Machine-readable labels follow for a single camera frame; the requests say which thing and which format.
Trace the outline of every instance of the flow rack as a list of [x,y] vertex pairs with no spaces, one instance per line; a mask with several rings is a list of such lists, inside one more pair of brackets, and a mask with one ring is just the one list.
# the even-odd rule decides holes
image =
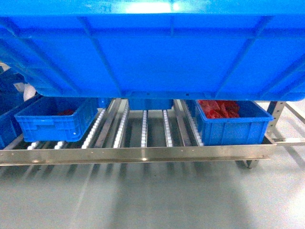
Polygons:
[[174,100],[171,110],[130,111],[127,100],[113,99],[80,141],[26,143],[20,135],[0,150],[0,166],[242,160],[252,168],[277,146],[305,145],[301,138],[269,137],[284,107],[305,123],[293,103],[270,102],[274,121],[261,145],[204,146],[185,101]]

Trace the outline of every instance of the blue plastic crate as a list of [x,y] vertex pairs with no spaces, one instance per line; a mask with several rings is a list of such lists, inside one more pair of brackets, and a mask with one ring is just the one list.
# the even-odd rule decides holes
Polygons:
[[14,83],[25,83],[24,77],[12,68],[0,72],[0,91],[17,92]]
[[129,99],[131,110],[168,110],[173,106],[172,99]]
[[[59,116],[67,109],[72,115]],[[24,141],[79,141],[97,114],[95,98],[44,97],[15,115]]]
[[194,120],[205,146],[261,144],[268,123],[273,117],[256,103],[238,101],[240,118],[206,118],[198,101],[192,101],[195,108]]
[[21,93],[0,94],[0,149],[5,148],[22,133],[20,125],[14,115],[39,98],[41,96],[37,95],[24,102],[23,94]]
[[98,108],[107,108],[112,98],[98,98]]
[[0,60],[45,96],[305,97],[304,0],[4,1]]

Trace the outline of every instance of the crate handle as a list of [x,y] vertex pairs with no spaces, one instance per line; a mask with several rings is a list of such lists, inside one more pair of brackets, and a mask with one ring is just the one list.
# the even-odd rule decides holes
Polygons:
[[34,120],[34,125],[54,125],[54,121],[50,119]]

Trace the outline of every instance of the red item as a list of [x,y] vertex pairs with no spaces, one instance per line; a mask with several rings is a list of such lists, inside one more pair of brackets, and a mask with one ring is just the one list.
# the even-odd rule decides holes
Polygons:
[[236,101],[198,100],[207,118],[239,118]]
[[74,110],[72,109],[67,109],[67,110],[64,110],[62,112],[59,112],[57,115],[59,116],[63,116],[63,115],[72,115],[74,114]]

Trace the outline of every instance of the gray floor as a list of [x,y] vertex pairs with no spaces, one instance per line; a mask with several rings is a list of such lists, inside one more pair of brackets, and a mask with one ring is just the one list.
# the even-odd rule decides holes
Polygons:
[[[279,132],[305,137],[305,125],[285,109]],[[304,229],[304,159],[304,147],[278,147],[251,170],[234,161],[1,167],[0,228]]]

